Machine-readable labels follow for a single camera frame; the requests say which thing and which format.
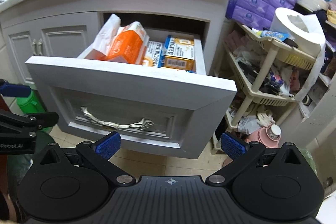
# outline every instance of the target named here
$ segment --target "ridged black surface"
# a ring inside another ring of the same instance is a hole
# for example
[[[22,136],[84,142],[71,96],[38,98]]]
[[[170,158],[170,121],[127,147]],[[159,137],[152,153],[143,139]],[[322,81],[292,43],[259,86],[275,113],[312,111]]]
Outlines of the ridged black surface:
[[[28,224],[43,223],[29,220]],[[266,224],[248,215],[226,189],[204,184],[201,177],[142,177],[118,188],[98,212],[73,224]],[[310,219],[296,224],[317,224]]]

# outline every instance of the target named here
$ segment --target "ornate handle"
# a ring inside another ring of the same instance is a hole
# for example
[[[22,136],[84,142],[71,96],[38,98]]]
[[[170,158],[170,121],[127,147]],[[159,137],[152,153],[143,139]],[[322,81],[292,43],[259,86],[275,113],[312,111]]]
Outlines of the ornate handle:
[[[150,128],[154,125],[151,120],[142,118],[140,122],[132,123],[132,124],[117,124],[114,122],[104,122],[98,120],[95,116],[93,116],[90,112],[88,112],[87,107],[81,107],[81,111],[84,113],[84,116],[95,121],[96,123],[100,124],[101,126],[110,127],[113,129],[137,129],[137,130],[145,130]]]
[[[31,46],[33,47],[33,55],[36,56],[36,39],[33,40],[31,43]]]
[[[37,46],[39,47],[39,56],[43,56],[42,45],[43,45],[43,40],[40,39],[37,43]]]

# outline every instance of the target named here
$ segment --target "screw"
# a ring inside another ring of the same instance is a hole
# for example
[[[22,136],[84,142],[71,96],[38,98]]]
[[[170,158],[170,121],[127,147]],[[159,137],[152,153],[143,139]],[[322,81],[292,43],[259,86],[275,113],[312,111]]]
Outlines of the screw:
[[[117,181],[122,184],[128,184],[133,181],[133,178],[129,175],[121,175],[117,177]]]
[[[209,176],[209,181],[215,184],[223,183],[225,178],[221,175],[211,175]]]

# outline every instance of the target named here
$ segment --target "white bottle cap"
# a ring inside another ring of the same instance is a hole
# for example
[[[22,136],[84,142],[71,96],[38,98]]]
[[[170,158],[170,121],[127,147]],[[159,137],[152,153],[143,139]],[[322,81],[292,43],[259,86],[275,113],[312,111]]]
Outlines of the white bottle cap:
[[[279,126],[277,126],[276,124],[273,124],[270,128],[269,128],[269,133],[273,136],[273,137],[278,137],[281,134],[281,129]]]

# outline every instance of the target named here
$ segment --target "bathroom vanity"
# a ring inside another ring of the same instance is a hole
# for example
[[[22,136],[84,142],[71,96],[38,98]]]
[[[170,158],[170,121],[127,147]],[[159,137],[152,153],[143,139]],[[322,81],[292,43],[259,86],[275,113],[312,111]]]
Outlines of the bathroom vanity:
[[[144,131],[120,130],[122,147],[196,159],[236,93],[231,80],[209,76],[228,0],[6,0],[0,22],[12,65],[37,89],[62,131],[91,140],[111,130],[88,120],[149,119]],[[197,39],[196,73],[90,59],[90,45],[110,14],[140,21],[152,41],[167,34]]]

